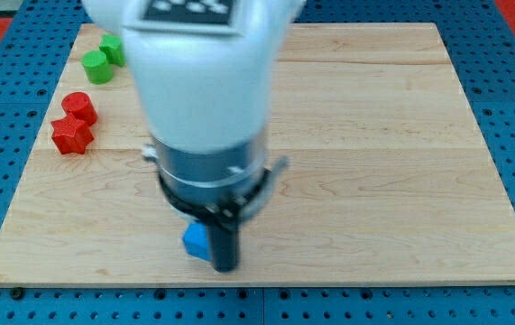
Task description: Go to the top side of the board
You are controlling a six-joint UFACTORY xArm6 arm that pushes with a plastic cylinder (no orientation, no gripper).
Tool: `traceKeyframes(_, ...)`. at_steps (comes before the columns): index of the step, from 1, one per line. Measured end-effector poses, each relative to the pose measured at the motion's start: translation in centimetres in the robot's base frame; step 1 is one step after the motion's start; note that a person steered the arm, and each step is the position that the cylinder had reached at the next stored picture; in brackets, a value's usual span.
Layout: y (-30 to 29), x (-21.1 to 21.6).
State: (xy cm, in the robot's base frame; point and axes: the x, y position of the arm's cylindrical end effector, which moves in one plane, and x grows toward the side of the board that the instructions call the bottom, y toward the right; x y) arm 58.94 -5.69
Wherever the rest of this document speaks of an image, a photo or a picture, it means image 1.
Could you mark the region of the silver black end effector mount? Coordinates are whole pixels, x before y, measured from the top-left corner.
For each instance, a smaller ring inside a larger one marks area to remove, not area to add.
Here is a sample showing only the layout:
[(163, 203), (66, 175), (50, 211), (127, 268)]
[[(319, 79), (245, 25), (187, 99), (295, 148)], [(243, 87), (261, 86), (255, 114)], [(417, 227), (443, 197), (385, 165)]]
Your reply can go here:
[(288, 167), (282, 156), (270, 168), (266, 134), (210, 153), (190, 153), (158, 139), (142, 148), (156, 165), (162, 193), (173, 211), (188, 222), (232, 230), (254, 218), (268, 203), (276, 180)]

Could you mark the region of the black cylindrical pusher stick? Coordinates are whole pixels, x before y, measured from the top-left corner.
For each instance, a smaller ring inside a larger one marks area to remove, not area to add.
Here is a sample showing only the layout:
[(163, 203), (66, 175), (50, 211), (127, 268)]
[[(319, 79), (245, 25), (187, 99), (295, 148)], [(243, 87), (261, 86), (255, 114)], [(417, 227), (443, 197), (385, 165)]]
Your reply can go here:
[(239, 264), (239, 227), (211, 223), (206, 230), (213, 268), (219, 273), (233, 271)]

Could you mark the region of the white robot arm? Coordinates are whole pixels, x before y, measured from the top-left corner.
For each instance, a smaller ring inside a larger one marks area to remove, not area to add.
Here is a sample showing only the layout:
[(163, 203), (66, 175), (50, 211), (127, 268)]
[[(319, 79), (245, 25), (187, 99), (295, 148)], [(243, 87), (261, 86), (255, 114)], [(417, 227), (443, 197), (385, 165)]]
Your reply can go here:
[(268, 202), (287, 159), (268, 163), (271, 74), (302, 0), (84, 0), (121, 39), (152, 143), (146, 157), (183, 218), (203, 224), (218, 272)]

